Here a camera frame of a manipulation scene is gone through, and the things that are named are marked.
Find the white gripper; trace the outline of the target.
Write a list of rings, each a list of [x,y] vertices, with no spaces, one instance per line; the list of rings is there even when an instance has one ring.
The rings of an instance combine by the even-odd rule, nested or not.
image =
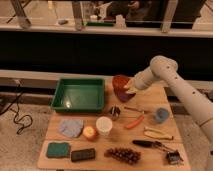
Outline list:
[[[138,89],[134,86],[134,80],[130,79],[127,84],[124,86],[124,89],[127,94],[135,94]]]

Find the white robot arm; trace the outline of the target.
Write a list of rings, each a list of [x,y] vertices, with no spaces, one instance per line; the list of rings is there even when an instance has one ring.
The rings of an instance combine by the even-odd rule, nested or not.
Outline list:
[[[138,90],[147,89],[158,80],[165,81],[210,141],[205,171],[213,171],[213,102],[185,81],[177,73],[177,69],[175,60],[155,56],[150,65],[131,78],[124,88],[127,94],[134,94]]]

